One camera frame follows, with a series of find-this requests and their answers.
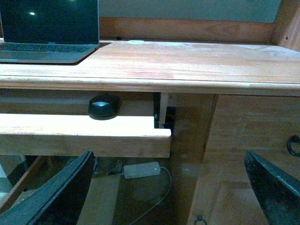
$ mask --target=drawer handle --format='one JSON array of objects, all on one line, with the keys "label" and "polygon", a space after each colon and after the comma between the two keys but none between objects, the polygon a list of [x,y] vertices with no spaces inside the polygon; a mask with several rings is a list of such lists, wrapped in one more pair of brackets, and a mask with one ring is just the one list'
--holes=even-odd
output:
[{"label": "drawer handle", "polygon": [[202,216],[198,216],[194,225],[197,225],[197,222],[204,222],[204,225],[207,225],[207,222],[205,221],[205,219],[203,219]]},{"label": "drawer handle", "polygon": [[289,139],[289,141],[287,142],[287,145],[286,145],[287,150],[289,151],[289,153],[292,156],[300,157],[300,152],[294,152],[292,150],[292,147],[291,147],[292,143],[298,143],[298,144],[300,144],[300,138],[297,135],[294,135],[293,137],[291,137]]}]

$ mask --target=laptop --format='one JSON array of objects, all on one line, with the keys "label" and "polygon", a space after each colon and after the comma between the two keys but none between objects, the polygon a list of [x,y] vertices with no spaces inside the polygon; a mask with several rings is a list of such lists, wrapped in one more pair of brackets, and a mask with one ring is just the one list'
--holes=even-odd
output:
[{"label": "laptop", "polygon": [[0,62],[76,63],[99,47],[98,0],[1,0]]}]

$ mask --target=white power adapter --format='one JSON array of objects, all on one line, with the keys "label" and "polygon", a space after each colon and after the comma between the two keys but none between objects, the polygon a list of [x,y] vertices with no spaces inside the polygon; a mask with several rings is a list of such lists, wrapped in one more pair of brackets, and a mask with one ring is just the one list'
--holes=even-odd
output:
[{"label": "white power adapter", "polygon": [[158,162],[141,163],[135,165],[124,166],[125,179],[147,177],[160,174]]}]

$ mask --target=cable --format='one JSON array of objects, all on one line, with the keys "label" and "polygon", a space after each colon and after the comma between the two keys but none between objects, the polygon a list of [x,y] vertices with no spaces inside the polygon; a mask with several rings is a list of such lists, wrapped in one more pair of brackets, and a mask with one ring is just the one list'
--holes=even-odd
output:
[{"label": "cable", "polygon": [[169,186],[169,190],[167,191],[167,193],[164,195],[164,197],[162,198],[162,199],[160,199],[159,201],[158,201],[158,203],[156,203],[154,206],[152,206],[148,211],[146,211],[144,214],[142,214],[140,217],[138,217],[135,221],[133,221],[132,223],[130,223],[130,224],[128,224],[128,225],[133,225],[133,224],[135,224],[137,221],[139,221],[141,218],[143,218],[144,216],[146,216],[151,210],[153,210],[155,207],[157,207],[167,196],[168,196],[168,194],[170,193],[170,191],[171,191],[171,187],[172,187],[172,176],[171,176],[171,173],[170,173],[170,171],[167,169],[167,168],[165,168],[165,167],[163,167],[163,166],[161,166],[160,167],[161,169],[164,169],[164,170],[166,170],[167,172],[168,172],[168,174],[169,174],[169,177],[170,177],[170,186]]}]

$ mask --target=cabinet door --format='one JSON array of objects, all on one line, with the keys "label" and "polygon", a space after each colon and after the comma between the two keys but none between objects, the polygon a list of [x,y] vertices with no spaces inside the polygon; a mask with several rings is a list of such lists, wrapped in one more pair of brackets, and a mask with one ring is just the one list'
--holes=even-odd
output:
[{"label": "cabinet door", "polygon": [[209,225],[267,225],[244,158],[254,151],[300,179],[300,158],[286,150],[300,135],[299,115],[297,97],[219,96],[188,224],[201,215]]}]

